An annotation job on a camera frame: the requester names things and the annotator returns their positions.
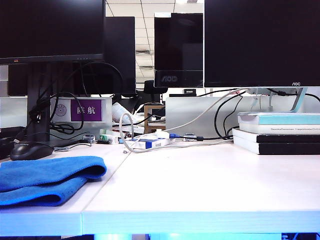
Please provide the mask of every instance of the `blue cloth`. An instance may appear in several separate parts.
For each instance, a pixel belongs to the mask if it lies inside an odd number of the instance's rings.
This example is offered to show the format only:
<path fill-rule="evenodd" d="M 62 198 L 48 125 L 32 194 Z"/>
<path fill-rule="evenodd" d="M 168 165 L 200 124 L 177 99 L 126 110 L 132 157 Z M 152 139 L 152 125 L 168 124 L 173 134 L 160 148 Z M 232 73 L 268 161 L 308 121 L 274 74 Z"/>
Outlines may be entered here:
<path fill-rule="evenodd" d="M 58 206 L 107 172 L 97 156 L 7 161 L 0 165 L 0 206 Z"/>

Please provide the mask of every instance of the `book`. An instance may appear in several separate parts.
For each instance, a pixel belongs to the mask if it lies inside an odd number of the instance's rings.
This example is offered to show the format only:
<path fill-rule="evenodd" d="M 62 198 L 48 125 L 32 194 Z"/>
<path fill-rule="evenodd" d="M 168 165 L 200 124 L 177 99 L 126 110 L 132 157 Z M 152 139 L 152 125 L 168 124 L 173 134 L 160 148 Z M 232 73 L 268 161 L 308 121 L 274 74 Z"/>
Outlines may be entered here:
<path fill-rule="evenodd" d="M 233 142 L 259 155 L 320 155 L 320 142 L 254 142 L 233 136 Z"/>
<path fill-rule="evenodd" d="M 232 135 L 256 143 L 320 143 L 320 134 L 260 134 L 232 129 Z"/>
<path fill-rule="evenodd" d="M 255 125 L 320 125 L 320 113 L 240 112 L 238 123 Z"/>
<path fill-rule="evenodd" d="M 293 134 L 293 135 L 317 135 L 320 134 L 320 124 L 247 124 L 239 123 L 240 130 L 256 134 Z"/>

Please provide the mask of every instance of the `computer mouse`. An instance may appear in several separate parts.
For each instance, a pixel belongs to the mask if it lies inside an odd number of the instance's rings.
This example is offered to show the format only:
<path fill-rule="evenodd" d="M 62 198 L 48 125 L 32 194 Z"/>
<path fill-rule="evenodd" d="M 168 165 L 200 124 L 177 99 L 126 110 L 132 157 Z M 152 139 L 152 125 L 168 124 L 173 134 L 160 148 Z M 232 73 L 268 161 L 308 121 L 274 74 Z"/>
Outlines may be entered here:
<path fill-rule="evenodd" d="M 35 141 L 22 141 L 14 146 L 10 153 L 11 160 L 36 160 L 50 156 L 54 149 Z"/>

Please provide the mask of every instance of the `black monitor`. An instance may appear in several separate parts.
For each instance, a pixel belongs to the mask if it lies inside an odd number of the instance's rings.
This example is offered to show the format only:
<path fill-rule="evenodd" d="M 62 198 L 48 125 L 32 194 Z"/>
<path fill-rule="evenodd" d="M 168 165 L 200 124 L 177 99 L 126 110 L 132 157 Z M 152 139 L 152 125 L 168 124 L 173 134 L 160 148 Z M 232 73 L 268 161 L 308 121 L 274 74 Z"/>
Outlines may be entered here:
<path fill-rule="evenodd" d="M 133 16 L 106 17 L 104 23 L 103 61 L 106 64 L 83 67 L 83 81 L 87 94 L 136 93 L 135 18 Z M 74 69 L 80 67 L 74 63 Z M 84 94 L 81 72 L 74 76 L 74 91 Z"/>
<path fill-rule="evenodd" d="M 154 18 L 156 88 L 203 87 L 203 14 Z"/>
<path fill-rule="evenodd" d="M 316 0 L 206 0 L 205 87 L 320 85 Z"/>
<path fill-rule="evenodd" d="M 99 60 L 104 0 L 0 0 L 0 64 Z"/>

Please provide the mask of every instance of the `desk surface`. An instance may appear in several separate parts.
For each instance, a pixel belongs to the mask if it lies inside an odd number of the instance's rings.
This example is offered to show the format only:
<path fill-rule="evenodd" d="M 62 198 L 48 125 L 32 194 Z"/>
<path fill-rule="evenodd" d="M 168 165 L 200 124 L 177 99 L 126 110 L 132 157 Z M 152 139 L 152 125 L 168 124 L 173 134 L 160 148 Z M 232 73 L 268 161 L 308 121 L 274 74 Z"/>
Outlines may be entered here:
<path fill-rule="evenodd" d="M 256 155 L 230 143 L 122 149 L 53 155 L 100 156 L 108 173 L 60 207 L 1 209 L 0 235 L 320 232 L 319 155 Z"/>
<path fill-rule="evenodd" d="M 102 157 L 107 173 L 101 181 L 87 182 L 61 206 L 0 208 L 0 236 L 81 235 L 82 212 L 128 156 L 123 149 L 123 145 L 93 144 L 71 148 L 68 152 L 54 152 L 47 158 Z"/>

